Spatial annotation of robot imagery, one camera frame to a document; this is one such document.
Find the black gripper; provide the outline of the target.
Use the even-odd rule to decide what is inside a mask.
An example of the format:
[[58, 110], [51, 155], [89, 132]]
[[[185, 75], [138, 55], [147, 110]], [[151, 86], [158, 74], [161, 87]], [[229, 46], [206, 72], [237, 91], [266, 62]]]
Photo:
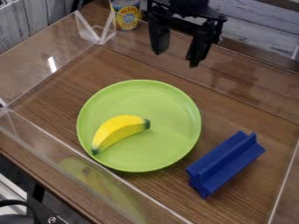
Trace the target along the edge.
[[212, 45], [221, 42], [228, 16], [210, 7], [210, 0], [147, 0], [146, 8], [151, 48], [157, 55], [165, 53], [170, 47], [171, 27], [186, 27], [186, 18], [206, 20], [193, 35], [186, 55], [190, 67], [197, 67], [206, 60]]

